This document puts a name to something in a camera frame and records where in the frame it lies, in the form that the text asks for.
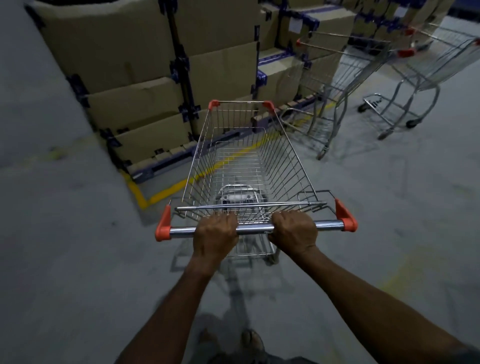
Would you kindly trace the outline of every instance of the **shopping cart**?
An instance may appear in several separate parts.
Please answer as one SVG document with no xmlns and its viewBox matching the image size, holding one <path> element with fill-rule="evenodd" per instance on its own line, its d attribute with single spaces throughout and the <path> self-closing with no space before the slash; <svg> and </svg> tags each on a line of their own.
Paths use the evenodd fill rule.
<svg viewBox="0 0 480 364">
<path fill-rule="evenodd" d="M 390 64 L 401 77 L 393 96 L 388 98 L 378 93 L 368 95 L 363 99 L 364 103 L 358 106 L 358 112 L 372 109 L 390 126 L 380 133 L 379 140 L 390 135 L 407 114 L 412 117 L 406 122 L 407 128 L 420 124 L 437 103 L 440 84 L 480 59 L 480 39 L 473 35 L 434 24 L 427 24 L 422 29 L 409 28 L 405 32 L 410 37 L 415 54 L 405 62 Z M 405 104 L 396 102 L 402 85 L 413 87 Z M 434 95 L 427 109 L 422 114 L 412 112 L 410 108 L 416 95 L 432 89 Z M 386 116 L 392 106 L 402 110 L 395 120 Z"/>
<path fill-rule="evenodd" d="M 322 195 L 334 201 L 335 210 Z M 175 215 L 197 222 L 215 211 L 235 213 L 237 234 L 256 236 L 241 237 L 228 256 L 267 257 L 276 263 L 280 251 L 264 234 L 273 230 L 272 213 L 288 210 L 324 210 L 336 216 L 315 221 L 318 230 L 357 229 L 356 220 L 330 191 L 314 190 L 272 102 L 211 101 Z M 162 241 L 194 232 L 195 226 L 171 227 L 168 205 L 155 237 Z"/>
<path fill-rule="evenodd" d="M 342 51 L 321 46 L 335 43 L 335 38 L 354 39 L 364 46 L 361 49 L 347 46 Z M 304 47 L 299 52 L 304 67 L 292 69 L 289 77 L 297 79 L 300 86 L 314 95 L 313 109 L 288 108 L 281 113 L 280 120 L 287 130 L 292 129 L 314 140 L 314 147 L 319 144 L 321 150 L 317 159 L 321 159 L 338 133 L 347 110 L 348 96 L 391 57 L 390 42 L 373 43 L 361 37 L 310 32 L 297 41 L 297 47 Z M 333 108 L 333 115 L 328 116 L 326 111 L 330 108 Z"/>
</svg>

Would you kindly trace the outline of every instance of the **foot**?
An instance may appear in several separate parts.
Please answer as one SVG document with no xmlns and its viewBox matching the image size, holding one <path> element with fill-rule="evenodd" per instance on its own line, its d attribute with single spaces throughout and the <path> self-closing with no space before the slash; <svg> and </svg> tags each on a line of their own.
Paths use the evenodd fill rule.
<svg viewBox="0 0 480 364">
<path fill-rule="evenodd" d="M 265 346 L 260 335 L 254 330 L 247 329 L 241 333 L 241 343 L 245 349 L 255 349 L 260 352 L 265 351 Z"/>
<path fill-rule="evenodd" d="M 212 341 L 218 345 L 218 339 L 215 334 L 212 334 L 207 329 L 203 329 L 200 335 L 198 336 L 198 343 L 201 344 L 202 342 Z"/>
</svg>

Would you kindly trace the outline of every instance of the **person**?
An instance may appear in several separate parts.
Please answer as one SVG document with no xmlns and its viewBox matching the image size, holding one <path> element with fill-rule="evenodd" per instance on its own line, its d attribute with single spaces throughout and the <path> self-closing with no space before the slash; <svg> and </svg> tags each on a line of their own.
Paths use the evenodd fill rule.
<svg viewBox="0 0 480 364">
<path fill-rule="evenodd" d="M 316 246 L 317 229 L 303 212 L 272 214 L 268 239 L 328 295 L 348 327 L 379 363 L 480 363 L 480 354 L 417 311 L 349 273 Z M 234 214 L 204 217 L 193 237 L 193 255 L 175 287 L 118 357 L 117 364 L 179 364 L 205 288 L 238 241 Z M 312 363 L 284 361 L 265 352 L 253 330 L 241 335 L 243 350 L 226 355 L 204 330 L 191 363 Z"/>
</svg>

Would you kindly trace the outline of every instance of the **person's left hand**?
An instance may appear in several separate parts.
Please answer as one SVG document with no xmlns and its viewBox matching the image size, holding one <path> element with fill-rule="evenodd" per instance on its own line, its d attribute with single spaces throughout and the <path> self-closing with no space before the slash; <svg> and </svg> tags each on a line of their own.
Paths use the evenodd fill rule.
<svg viewBox="0 0 480 364">
<path fill-rule="evenodd" d="M 203 273 L 213 275 L 237 244 L 237 226 L 235 214 L 219 213 L 200 220 L 193 235 L 192 261 Z"/>
</svg>

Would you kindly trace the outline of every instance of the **floor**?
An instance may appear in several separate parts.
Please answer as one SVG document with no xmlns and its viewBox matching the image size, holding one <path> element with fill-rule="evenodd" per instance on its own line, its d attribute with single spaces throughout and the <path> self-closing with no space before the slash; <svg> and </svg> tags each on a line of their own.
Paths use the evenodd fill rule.
<svg viewBox="0 0 480 364">
<path fill-rule="evenodd" d="M 146 211 L 136 206 L 20 3 L 2 1 L 0 16 L 6 14 L 9 32 L 0 32 L 1 361 L 111 363 L 180 277 L 191 243 L 155 242 L 166 202 Z M 478 25 L 444 24 L 480 34 Z M 332 189 L 360 224 L 353 234 L 320 234 L 318 246 L 477 346 L 479 71 L 477 63 L 445 82 L 423 124 L 379 142 L 379 124 L 355 108 L 365 93 L 391 91 L 390 75 L 381 70 L 349 101 L 324 161 L 293 138 L 314 187 Z M 155 193 L 185 176 L 182 167 L 142 188 Z M 227 351 L 252 327 L 278 356 L 372 362 L 326 295 L 286 256 L 273 267 L 262 261 L 221 267 L 203 296 L 186 360 L 205 326 Z"/>
</svg>

